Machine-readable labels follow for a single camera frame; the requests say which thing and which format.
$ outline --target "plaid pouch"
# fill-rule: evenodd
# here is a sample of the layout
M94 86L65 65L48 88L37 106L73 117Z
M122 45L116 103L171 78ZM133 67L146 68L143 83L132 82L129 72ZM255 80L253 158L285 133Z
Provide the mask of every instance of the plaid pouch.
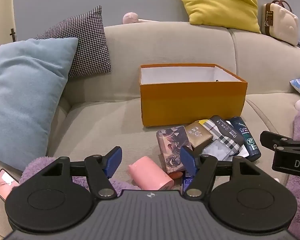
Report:
M214 115L202 125L213 135L213 141L219 139L233 154L243 145L243 136L218 115Z

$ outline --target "sofa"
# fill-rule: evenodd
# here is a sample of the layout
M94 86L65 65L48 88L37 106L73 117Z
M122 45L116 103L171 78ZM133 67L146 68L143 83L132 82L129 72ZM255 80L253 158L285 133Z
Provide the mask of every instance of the sofa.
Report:
M262 34L186 22L117 25L105 27L105 33L112 71L69 79L51 124L48 156L79 161L121 146L122 162L114 178L127 182L132 182L127 166L142 156L161 166L160 127L142 125L139 66L215 63L248 82L242 118L262 153L255 164L285 185L288 175L271 169L274 153L260 145L259 136L263 130L293 136L294 104L300 95L289 81L300 77L300 48ZM20 178L21 171L0 163L2 167ZM227 180L219 177L215 185ZM10 231L0 199L0 239Z

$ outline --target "pink cylinder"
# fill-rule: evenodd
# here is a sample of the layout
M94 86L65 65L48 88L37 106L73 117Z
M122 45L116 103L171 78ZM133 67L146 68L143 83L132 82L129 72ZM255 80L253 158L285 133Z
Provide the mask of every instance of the pink cylinder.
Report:
M129 165L128 172L135 183L143 190L171 189L174 181L148 156Z

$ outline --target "gray plastic base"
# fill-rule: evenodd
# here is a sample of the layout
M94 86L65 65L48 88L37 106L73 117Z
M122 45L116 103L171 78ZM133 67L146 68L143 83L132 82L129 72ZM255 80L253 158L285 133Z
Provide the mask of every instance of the gray plastic base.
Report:
M130 191L101 201L81 224L52 235L14 231L6 240L295 240L287 231L267 236L231 231L209 214L203 203L179 191Z

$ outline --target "suitcase handle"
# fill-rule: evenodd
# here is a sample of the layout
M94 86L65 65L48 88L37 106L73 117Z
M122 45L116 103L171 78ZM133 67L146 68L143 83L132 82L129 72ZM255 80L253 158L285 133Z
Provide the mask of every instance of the suitcase handle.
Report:
M289 7L290 12L292 12L291 6L288 4L287 1L285 1L285 0L273 0L272 2L273 2L273 3L278 3L278 4L279 4L280 6L282 6L283 8L285 8L285 6L284 6L283 3L286 3L286 4L288 5L288 7Z

